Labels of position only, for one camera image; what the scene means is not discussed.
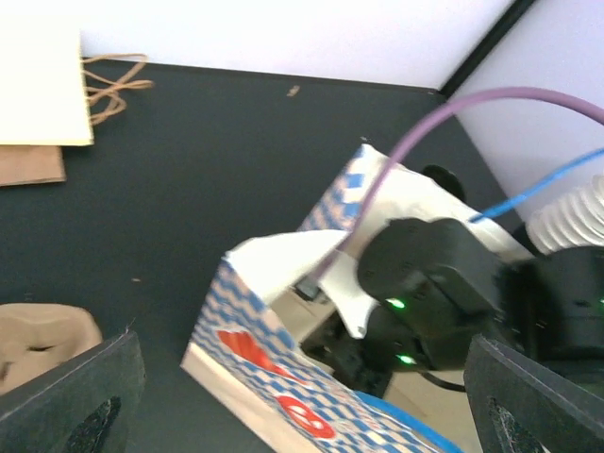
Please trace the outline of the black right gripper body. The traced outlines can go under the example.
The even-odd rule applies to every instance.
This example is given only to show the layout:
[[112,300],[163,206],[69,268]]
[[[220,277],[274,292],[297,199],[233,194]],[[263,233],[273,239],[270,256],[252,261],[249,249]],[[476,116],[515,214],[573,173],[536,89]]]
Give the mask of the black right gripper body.
[[301,350],[330,368],[336,380],[354,391],[382,398],[392,379],[391,372],[377,371],[365,363],[361,341],[349,336],[337,311],[301,342]]

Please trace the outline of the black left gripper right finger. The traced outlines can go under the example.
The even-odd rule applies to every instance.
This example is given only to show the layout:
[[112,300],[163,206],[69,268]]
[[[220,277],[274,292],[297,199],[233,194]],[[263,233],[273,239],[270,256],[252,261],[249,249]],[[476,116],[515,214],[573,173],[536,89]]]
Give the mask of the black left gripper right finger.
[[475,337],[463,380],[484,452],[603,450],[603,399],[506,345]]

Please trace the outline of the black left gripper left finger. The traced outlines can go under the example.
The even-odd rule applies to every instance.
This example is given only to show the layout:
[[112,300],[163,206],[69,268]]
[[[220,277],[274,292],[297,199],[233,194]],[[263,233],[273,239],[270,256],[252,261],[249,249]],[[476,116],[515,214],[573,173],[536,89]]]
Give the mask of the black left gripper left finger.
[[124,452],[145,383],[129,330],[1,396],[3,452]]

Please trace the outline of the brown pulp cup carrier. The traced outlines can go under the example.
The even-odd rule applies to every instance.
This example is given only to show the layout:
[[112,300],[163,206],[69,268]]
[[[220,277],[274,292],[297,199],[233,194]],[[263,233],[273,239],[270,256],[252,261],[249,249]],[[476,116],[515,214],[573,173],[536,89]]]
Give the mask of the brown pulp cup carrier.
[[1,393],[103,342],[91,314],[75,306],[9,303],[1,306]]

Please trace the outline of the blue checkered paper bag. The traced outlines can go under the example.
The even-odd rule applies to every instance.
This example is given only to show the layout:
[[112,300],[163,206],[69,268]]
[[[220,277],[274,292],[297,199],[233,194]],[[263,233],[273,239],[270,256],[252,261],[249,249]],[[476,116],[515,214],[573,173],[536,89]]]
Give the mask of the blue checkered paper bag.
[[304,300],[337,252],[357,258],[387,220],[462,221],[505,261],[528,250],[435,182],[397,164],[372,206],[361,205],[387,157],[363,144],[298,230],[257,237],[223,256],[182,368],[277,452],[455,452],[458,446],[387,401],[356,394],[307,358],[300,342],[336,311]]

